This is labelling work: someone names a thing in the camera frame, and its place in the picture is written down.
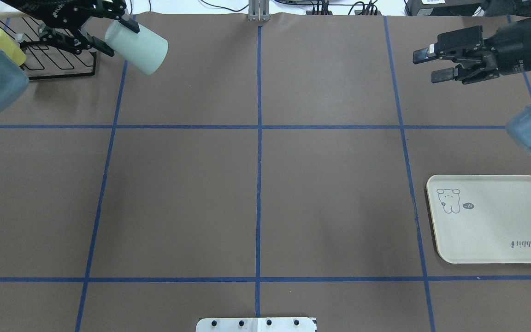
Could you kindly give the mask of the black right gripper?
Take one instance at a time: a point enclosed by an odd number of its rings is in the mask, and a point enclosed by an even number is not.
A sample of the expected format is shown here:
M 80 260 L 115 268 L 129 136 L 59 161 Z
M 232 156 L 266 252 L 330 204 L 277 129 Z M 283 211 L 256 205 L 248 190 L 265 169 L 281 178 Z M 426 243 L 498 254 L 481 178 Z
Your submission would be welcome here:
M 472 84 L 500 77 L 496 51 L 483 38 L 481 26 L 444 32 L 437 36 L 435 44 L 413 52 L 413 64 L 436 59 L 447 59 L 456 66 L 434 70 L 432 83 L 457 81 Z

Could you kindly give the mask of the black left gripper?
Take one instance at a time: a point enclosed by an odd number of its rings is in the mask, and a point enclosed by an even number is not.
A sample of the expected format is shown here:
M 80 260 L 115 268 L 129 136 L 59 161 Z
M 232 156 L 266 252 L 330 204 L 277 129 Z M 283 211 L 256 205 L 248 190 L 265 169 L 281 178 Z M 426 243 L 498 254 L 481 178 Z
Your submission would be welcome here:
M 124 0 L 5 0 L 4 4 L 40 20 L 40 42 L 67 52 L 96 50 L 109 57 L 115 55 L 105 41 L 84 29 L 91 18 L 112 19 L 135 34 L 141 31 L 133 18 L 124 19 Z

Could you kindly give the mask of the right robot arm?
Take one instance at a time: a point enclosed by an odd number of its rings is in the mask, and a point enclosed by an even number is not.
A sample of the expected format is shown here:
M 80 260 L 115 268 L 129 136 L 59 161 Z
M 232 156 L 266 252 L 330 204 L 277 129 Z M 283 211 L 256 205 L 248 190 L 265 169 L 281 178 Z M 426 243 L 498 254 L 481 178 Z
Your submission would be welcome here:
M 455 67 L 435 70 L 432 83 L 472 84 L 531 71 L 531 17 L 501 26 L 484 38 L 480 25 L 443 32 L 437 41 L 413 53 L 413 63 L 449 60 Z M 506 132 L 531 155 L 531 104 L 506 124 Z

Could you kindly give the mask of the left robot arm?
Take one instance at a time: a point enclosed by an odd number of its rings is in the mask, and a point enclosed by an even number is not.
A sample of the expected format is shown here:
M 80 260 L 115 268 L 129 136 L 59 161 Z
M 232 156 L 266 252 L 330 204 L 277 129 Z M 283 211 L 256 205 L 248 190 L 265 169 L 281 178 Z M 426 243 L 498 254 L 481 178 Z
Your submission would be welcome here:
M 134 19 L 124 19 L 127 8 L 124 0 L 7 0 L 6 4 L 41 21 L 41 44 L 72 54 L 97 50 L 114 56 L 107 41 L 91 36 L 84 29 L 92 17 L 112 19 L 131 32 L 141 31 Z M 0 112 L 25 92 L 28 83 L 29 78 L 20 65 L 0 49 Z

